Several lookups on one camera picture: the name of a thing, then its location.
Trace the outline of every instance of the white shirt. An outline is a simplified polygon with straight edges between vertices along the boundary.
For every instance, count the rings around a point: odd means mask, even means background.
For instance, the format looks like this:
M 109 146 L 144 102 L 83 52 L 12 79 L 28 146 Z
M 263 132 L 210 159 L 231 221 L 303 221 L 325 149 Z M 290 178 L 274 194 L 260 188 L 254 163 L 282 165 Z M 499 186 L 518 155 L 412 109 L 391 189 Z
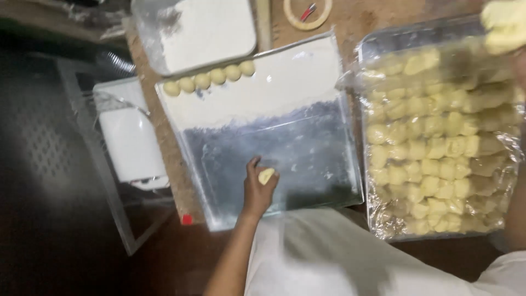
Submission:
M 428 266 L 332 209 L 260 221 L 245 295 L 526 295 L 526 251 L 496 259 L 475 283 Z

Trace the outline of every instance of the white flour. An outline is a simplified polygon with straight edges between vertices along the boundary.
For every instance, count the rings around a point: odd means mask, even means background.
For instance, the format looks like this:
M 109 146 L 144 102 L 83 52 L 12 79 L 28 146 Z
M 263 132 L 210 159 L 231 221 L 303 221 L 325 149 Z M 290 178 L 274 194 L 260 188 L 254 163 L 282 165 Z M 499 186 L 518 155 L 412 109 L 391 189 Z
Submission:
M 256 73 L 178 97 L 162 94 L 167 115 L 179 130 L 242 125 L 287 114 L 315 102 L 334 101 L 340 60 L 330 37 L 254 60 Z
M 177 26 L 161 29 L 171 73 L 249 54 L 256 44 L 252 12 L 246 0 L 183 0 Z

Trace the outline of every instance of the person's hand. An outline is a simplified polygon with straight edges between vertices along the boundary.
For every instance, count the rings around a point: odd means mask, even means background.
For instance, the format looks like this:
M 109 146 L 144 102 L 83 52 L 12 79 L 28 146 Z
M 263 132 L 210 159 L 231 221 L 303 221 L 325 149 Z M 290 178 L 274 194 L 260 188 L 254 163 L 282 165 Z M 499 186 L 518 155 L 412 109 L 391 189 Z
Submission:
M 259 173 L 267 169 L 267 167 L 256 166 L 260 159 L 261 157 L 257 156 L 247 163 L 247 178 L 244 182 L 245 203 L 241 211 L 241 216 L 257 221 L 261 219 L 272 203 L 272 194 L 279 180 L 279 173 L 275 172 L 267 184 L 259 183 Z
M 526 92 L 526 47 L 519 49 L 512 58 L 512 65 L 517 82 Z

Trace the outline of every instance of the table surface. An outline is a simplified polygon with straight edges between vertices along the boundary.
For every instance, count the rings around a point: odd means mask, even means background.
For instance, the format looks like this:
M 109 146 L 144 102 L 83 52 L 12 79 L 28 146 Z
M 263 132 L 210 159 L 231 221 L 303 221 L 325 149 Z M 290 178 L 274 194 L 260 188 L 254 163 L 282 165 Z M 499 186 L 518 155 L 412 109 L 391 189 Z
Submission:
M 273 47 L 281 47 L 333 28 L 340 54 L 346 65 L 355 58 L 353 49 L 356 44 L 374 30 L 439 17 L 478 13 L 484 2 L 484 0 L 333 0 L 332 11 L 327 21 L 318 29 L 305 32 L 289 24 L 283 12 L 282 0 L 271 0 Z M 311 3 L 312 0 L 292 0 L 292 11 L 300 16 Z M 307 21 L 312 21 L 321 14 L 323 3 L 317 5 L 318 9 Z M 203 212 L 187 173 L 186 164 L 155 92 L 154 86 L 162 77 L 149 67 L 134 21 L 126 18 L 123 20 L 123 26 L 126 30 L 129 50 L 137 66 L 136 71 L 144 98 L 151 112 L 151 121 L 163 155 L 179 218 L 182 224 L 204 223 Z M 356 139 L 361 139 L 359 110 L 355 107 L 356 103 L 351 96 L 348 96 L 348 104 L 356 122 L 354 125 Z

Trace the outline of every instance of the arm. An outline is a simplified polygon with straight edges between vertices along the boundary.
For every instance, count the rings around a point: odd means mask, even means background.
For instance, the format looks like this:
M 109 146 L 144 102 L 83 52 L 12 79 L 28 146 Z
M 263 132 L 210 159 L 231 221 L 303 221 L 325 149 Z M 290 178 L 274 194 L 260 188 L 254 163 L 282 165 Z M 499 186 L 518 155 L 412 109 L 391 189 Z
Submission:
M 260 157 L 255 157 L 247 164 L 243 209 L 216 269 L 208 281 L 205 296 L 232 296 L 245 293 L 252 240 L 259 220 L 272 202 L 272 194 L 279 179 L 279 174 L 275 173 L 267 184 L 259 183 L 258 175 L 266 169 L 266 167 L 256 167 L 259 160 Z
M 513 66 L 518 83 L 526 92 L 526 51 L 513 57 Z M 506 215 L 504 234 L 511 251 L 526 250 L 526 164 L 521 164 L 514 194 Z

